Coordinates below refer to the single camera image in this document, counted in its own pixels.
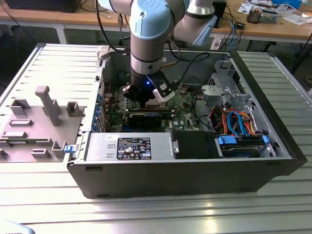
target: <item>green circuit board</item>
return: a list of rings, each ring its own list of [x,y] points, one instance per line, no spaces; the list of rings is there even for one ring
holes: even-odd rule
[[[166,103],[158,104],[150,100],[145,107],[122,95],[121,89],[112,90],[105,98],[105,112],[109,116],[107,132],[170,132],[172,130],[197,131],[199,125],[194,117],[192,92],[181,93]],[[162,116],[161,126],[157,128],[134,128],[129,123],[133,113],[158,114]]]

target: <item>gray plastic part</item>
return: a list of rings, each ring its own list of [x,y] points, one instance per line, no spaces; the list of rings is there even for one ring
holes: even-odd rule
[[[68,116],[70,117],[80,115],[78,103],[75,101],[69,101],[67,103],[66,110],[67,110]]]
[[[51,138],[49,138],[47,140],[36,140],[36,144],[38,146],[51,146],[51,145],[53,145],[53,141]]]
[[[52,146],[52,151],[57,158],[64,158],[65,156],[64,149],[66,145],[67,142],[64,141],[62,147],[60,148],[58,142],[57,141],[54,142]]]
[[[51,157],[49,151],[47,149],[33,149],[31,155],[34,158],[49,158]]]
[[[5,138],[26,138],[26,132],[3,132],[2,137]]]
[[[0,147],[11,147],[7,140],[0,140]]]
[[[59,107],[58,101],[56,99],[52,99],[52,103],[53,103],[54,109],[56,110],[57,114],[59,115],[60,114],[60,107]],[[45,113],[45,115],[47,116],[48,113],[46,113],[45,108],[43,107],[42,109],[43,109],[43,112]]]
[[[30,126],[30,125],[33,125],[33,122],[29,118],[25,118],[25,119],[20,118],[20,119],[10,120],[9,124],[11,126]]]
[[[0,149],[0,156],[3,157],[4,159],[7,158],[8,154],[6,151],[4,151],[3,149]]]
[[[49,86],[38,86],[35,94],[41,99],[45,113],[48,114],[53,126],[59,126],[61,124],[61,120],[58,116],[58,109],[53,105],[53,102],[49,96],[49,91]]]
[[[27,101],[25,99],[15,99],[11,106],[10,106],[13,114],[17,118],[25,118],[27,114],[25,113],[24,109],[30,108]]]
[[[4,149],[9,154],[9,157],[6,160],[9,162],[36,162],[38,159],[31,155],[32,149],[45,148],[49,151],[51,157],[41,158],[41,162],[61,161],[63,158],[54,154],[52,151],[52,145],[40,147],[35,143],[35,140],[52,139],[53,142],[57,141],[60,147],[64,141],[69,145],[75,144],[84,110],[83,106],[80,106],[79,108],[79,116],[69,117],[66,106],[60,106],[59,118],[61,119],[62,125],[59,127],[55,127],[51,124],[49,117],[44,114],[42,106],[31,106],[29,109],[24,109],[27,117],[33,122],[30,126],[11,126],[9,122],[13,119],[17,119],[16,116],[11,115],[11,118],[3,127],[0,136],[3,132],[26,132],[27,138],[18,138],[16,140],[12,138],[9,138],[9,140],[7,138],[0,138],[0,148]]]

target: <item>light blue robot joint cap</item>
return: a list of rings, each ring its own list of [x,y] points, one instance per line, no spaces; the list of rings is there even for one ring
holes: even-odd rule
[[[138,38],[153,40],[170,25],[170,7],[165,0],[137,0],[131,7],[130,29]]]

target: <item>black plastic cover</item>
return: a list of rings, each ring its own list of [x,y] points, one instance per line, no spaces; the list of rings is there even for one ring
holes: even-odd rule
[[[172,140],[177,141],[179,148],[175,158],[219,158],[215,138],[216,134],[204,131],[172,131]]]

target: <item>power supply label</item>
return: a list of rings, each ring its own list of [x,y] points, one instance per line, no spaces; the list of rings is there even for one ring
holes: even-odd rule
[[[149,137],[118,138],[118,160],[152,159]]]

